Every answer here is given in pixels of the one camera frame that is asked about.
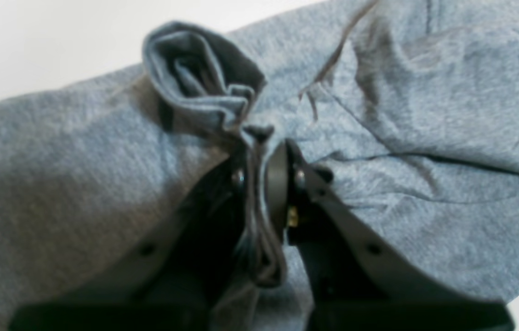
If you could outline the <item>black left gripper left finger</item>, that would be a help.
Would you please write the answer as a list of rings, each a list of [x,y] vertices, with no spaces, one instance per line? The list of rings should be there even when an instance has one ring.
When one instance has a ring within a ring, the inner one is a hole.
[[[246,152],[207,172],[171,215],[74,291],[18,308],[11,331],[208,331],[243,233]]]

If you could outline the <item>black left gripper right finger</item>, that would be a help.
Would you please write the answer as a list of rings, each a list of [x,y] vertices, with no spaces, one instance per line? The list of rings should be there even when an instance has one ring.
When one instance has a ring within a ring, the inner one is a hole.
[[[327,168],[283,141],[266,168],[266,199],[281,242],[301,254],[314,308],[308,331],[513,331],[500,300],[463,295],[416,268],[356,217]]]

